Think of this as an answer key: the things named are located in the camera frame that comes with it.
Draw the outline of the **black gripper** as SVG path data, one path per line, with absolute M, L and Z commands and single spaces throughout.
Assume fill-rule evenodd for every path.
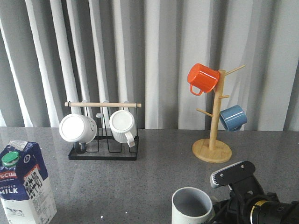
M 250 161 L 239 161 L 211 173 L 213 189 L 230 187 L 230 198 L 213 205 L 215 216 L 209 224 L 297 224 L 299 202 L 282 203 L 276 193 L 264 193 L 253 176 Z

